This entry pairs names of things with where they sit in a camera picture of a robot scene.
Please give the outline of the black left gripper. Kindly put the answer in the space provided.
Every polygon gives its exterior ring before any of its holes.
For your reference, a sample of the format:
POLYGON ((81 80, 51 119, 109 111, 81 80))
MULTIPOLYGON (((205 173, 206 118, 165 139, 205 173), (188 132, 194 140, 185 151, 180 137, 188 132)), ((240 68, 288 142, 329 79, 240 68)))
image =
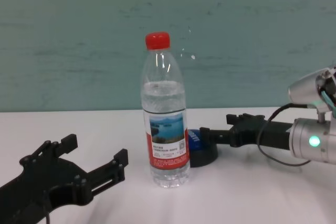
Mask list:
POLYGON ((121 149, 112 161, 87 174, 73 162, 59 158, 77 147, 75 134, 60 142, 44 141, 33 152, 33 159, 50 160, 26 163, 18 177, 1 187, 1 223, 37 223, 61 206, 87 205, 91 189, 96 196, 125 180, 128 150, 121 149))

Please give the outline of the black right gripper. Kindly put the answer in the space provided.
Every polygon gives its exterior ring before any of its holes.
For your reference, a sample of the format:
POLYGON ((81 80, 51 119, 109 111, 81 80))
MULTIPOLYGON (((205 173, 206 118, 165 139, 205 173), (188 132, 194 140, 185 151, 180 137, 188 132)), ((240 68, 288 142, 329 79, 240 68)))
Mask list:
MULTIPOLYGON (((231 147, 257 144, 257 137, 267 122, 264 115, 227 114, 226 122, 233 127, 230 130, 211 130, 200 127, 201 141, 205 145, 226 144, 231 147)), ((259 145, 289 150, 289 134, 291 123, 269 122, 262 130, 259 145)))

